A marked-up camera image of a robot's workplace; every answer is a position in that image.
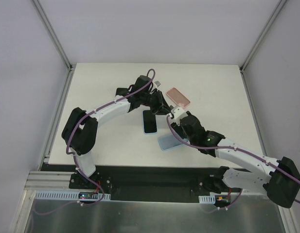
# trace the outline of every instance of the pink phone case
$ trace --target pink phone case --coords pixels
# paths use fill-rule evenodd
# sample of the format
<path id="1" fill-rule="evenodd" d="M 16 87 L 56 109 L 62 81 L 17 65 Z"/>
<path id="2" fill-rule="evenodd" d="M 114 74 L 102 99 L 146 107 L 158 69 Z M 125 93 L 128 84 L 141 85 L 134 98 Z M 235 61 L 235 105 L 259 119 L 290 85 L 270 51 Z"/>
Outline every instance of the pink phone case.
<path id="1" fill-rule="evenodd" d="M 167 91 L 166 95 L 172 100 L 172 102 L 182 108 L 186 108 L 191 103 L 181 92 L 179 92 L 174 87 Z"/>

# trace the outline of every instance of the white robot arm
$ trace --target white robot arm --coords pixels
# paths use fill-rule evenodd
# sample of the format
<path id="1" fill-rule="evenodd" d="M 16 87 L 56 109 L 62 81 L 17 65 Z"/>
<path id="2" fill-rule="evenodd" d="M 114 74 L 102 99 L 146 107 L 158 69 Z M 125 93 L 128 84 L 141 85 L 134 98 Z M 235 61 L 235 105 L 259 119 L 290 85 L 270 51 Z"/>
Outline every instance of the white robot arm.
<path id="1" fill-rule="evenodd" d="M 107 107 L 99 111 L 96 108 L 86 111 L 75 108 L 72 111 L 62 132 L 62 138 L 67 147 L 74 152 L 79 168 L 85 176 L 91 176 L 96 169 L 90 151 L 96 141 L 97 129 L 116 116 L 128 113 L 140 105 L 146 105 L 153 114 L 168 115 L 172 122 L 169 127 L 175 131 L 174 135 L 180 140 L 187 138 L 190 142 L 184 144 L 197 148 L 201 153 L 231 161 L 248 171 L 220 167 L 216 176 L 203 183 L 209 191 L 220 193 L 222 188 L 226 187 L 244 188 L 267 195 L 280 206 L 291 207 L 300 184 L 277 170 L 278 168 L 284 170 L 295 180 L 300 181 L 300 174 L 292 160 L 286 157 L 277 160 L 253 154 L 220 133 L 206 131 L 190 112 L 185 112 L 181 107 L 172 109 L 168 106 L 158 90 L 158 83 L 143 88 L 150 82 L 151 79 L 147 76 L 140 76 L 129 88 L 117 88 L 113 103 L 108 103 Z"/>
<path id="2" fill-rule="evenodd" d="M 286 157 L 278 160 L 257 155 L 220 133 L 206 131 L 195 116 L 188 111 L 185 112 L 181 107 L 172 109 L 168 118 L 172 121 L 172 124 L 168 123 L 170 129 L 178 134 L 174 133 L 175 137 L 179 140 L 187 138 L 190 141 L 190 144 L 185 142 L 184 144 L 197 148 L 201 153 L 228 160 L 250 171 L 221 167 L 218 176 L 210 178 L 210 182 L 205 184 L 210 191 L 219 192 L 220 183 L 223 183 L 230 188 L 244 188 L 267 195 L 276 204 L 285 208 L 291 207 L 300 184 L 278 172 L 276 168 L 284 170 L 300 181 L 300 174 L 292 160 Z"/>

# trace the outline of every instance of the white enclosure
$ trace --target white enclosure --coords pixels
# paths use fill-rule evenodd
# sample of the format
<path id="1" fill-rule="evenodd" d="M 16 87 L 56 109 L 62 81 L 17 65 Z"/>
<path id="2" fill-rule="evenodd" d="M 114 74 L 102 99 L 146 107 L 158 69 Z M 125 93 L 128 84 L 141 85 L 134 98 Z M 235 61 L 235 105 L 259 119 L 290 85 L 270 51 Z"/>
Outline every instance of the white enclosure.
<path id="1" fill-rule="evenodd" d="M 0 233 L 38 168 L 67 68 L 27 0 L 0 0 Z"/>
<path id="2" fill-rule="evenodd" d="M 41 0 L 72 64 L 242 65 L 278 0 Z"/>
<path id="3" fill-rule="evenodd" d="M 245 79 L 267 154 L 293 159 L 300 172 L 300 0 L 284 7 Z M 300 227 L 300 205 L 293 210 Z"/>
<path id="4" fill-rule="evenodd" d="M 0 0 L 0 233 L 79 62 L 238 65 L 263 151 L 300 172 L 300 0 Z"/>

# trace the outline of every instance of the smartphone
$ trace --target smartphone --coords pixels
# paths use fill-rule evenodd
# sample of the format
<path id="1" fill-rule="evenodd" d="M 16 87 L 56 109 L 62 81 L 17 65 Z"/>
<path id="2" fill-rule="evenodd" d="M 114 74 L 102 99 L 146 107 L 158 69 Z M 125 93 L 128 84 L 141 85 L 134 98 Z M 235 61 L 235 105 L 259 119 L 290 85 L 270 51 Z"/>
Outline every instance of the smartphone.
<path id="1" fill-rule="evenodd" d="M 176 88 L 171 88 L 169 91 L 166 92 L 166 95 L 168 98 L 172 100 L 176 105 L 186 108 L 187 106 L 190 105 L 190 101 L 181 93 L 179 92 Z"/>
<path id="2" fill-rule="evenodd" d="M 145 134 L 157 133 L 156 117 L 150 110 L 143 111 L 143 132 Z"/>

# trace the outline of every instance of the white table surface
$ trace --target white table surface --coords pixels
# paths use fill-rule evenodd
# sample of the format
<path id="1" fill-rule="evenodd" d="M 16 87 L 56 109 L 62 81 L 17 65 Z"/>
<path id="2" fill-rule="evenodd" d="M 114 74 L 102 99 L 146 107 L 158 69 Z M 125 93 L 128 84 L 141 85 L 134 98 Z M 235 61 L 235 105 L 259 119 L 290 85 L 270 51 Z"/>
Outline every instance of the white table surface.
<path id="1" fill-rule="evenodd" d="M 253 117 L 238 66 L 234 65 L 179 65 L 179 64 L 101 64 L 78 63 L 71 82 L 62 117 L 55 136 L 49 164 L 73 164 L 65 154 L 66 144 L 61 132 L 71 111 L 80 107 L 90 109 L 114 99 L 117 87 L 129 87 L 148 69 L 156 71 L 155 81 L 166 93 L 176 87 L 191 104 L 186 108 L 198 117 L 206 130 L 217 131 L 262 154 Z M 174 105 L 165 96 L 168 104 Z M 98 129 L 92 149 L 96 165 L 164 166 L 164 167 L 239 167 L 231 162 L 185 145 L 162 151 L 158 137 L 170 133 L 166 116 L 157 116 L 158 133 L 143 133 L 141 106 L 118 116 Z"/>

